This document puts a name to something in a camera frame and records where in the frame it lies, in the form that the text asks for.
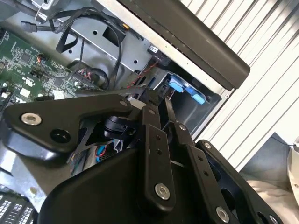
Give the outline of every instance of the green circuit board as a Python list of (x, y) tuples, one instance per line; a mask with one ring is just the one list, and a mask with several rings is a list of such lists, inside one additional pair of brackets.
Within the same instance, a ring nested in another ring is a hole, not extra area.
[(76, 89), (89, 85), (89, 80), (79, 74), (69, 76), (71, 71), (51, 58), (47, 58), (42, 67), (37, 60), (42, 52), (14, 34), (5, 32), (2, 36), (0, 101), (10, 96), (7, 105), (32, 102), (36, 97), (57, 93), (58, 98), (72, 98)]

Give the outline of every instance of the metal bracket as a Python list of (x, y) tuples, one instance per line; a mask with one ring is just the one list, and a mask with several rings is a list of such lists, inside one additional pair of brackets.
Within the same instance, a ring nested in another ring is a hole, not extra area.
[[(43, 161), (59, 158), (65, 162), (77, 148), (81, 121), (127, 116), (131, 110), (132, 105), (119, 95), (17, 104), (4, 111), (0, 137), (14, 152)], [(26, 113), (41, 117), (41, 123), (32, 126), (21, 121)]]
[(36, 21), (46, 22), (48, 18), (51, 18), (57, 12), (67, 7), (70, 2), (71, 0), (49, 0), (48, 3), (43, 2), (41, 6), (39, 6), (35, 1), (32, 1), (34, 5), (40, 8), (36, 14)]

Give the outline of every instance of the blue plastic tab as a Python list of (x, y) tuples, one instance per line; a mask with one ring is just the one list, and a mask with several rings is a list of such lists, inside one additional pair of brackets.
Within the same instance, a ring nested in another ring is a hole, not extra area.
[(172, 82), (172, 83), (169, 83), (169, 85), (176, 91), (183, 92), (183, 88), (181, 86), (179, 86), (177, 83)]
[(195, 99), (201, 105), (205, 103), (205, 99), (203, 99), (199, 94), (194, 94), (192, 98)]

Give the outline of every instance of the screw hole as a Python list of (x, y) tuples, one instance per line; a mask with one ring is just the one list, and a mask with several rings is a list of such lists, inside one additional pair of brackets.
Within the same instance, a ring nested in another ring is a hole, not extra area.
[(158, 155), (162, 155), (162, 151), (160, 149), (157, 149)]
[(66, 130), (62, 129), (55, 129), (51, 131), (50, 137), (53, 141), (60, 144), (68, 143), (71, 140), (70, 134)]

